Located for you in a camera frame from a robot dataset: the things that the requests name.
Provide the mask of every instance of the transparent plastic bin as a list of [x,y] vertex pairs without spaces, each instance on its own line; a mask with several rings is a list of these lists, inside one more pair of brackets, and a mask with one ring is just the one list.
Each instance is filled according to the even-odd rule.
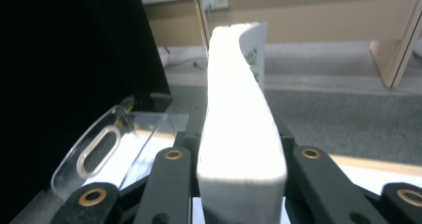
[[184,131],[187,114],[127,113],[116,106],[100,117],[70,149],[51,179],[63,200],[92,182],[122,190],[149,174],[158,151]]

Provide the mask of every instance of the wooden desk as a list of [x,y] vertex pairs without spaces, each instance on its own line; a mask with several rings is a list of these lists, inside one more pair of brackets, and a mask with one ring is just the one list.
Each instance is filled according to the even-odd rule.
[[158,46],[207,44],[216,26],[269,23],[268,43],[371,41],[386,88],[398,86],[421,32],[421,0],[143,0]]

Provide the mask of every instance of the wall socket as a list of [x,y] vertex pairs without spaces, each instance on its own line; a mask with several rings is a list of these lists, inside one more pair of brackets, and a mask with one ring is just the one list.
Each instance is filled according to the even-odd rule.
[[201,0],[201,6],[204,10],[221,10],[229,8],[229,0]]

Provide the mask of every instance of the black monitor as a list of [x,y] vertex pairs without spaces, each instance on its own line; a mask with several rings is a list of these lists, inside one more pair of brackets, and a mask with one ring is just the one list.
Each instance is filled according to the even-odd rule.
[[162,112],[171,100],[141,0],[3,2],[1,223],[49,188],[110,108],[133,97],[136,111]]

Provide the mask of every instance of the white elongated object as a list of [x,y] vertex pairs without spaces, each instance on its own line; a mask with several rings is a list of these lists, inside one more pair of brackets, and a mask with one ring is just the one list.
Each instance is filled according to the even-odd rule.
[[218,27],[210,41],[197,177],[203,207],[222,223],[280,223],[287,180],[282,144],[239,45],[242,34],[261,26]]

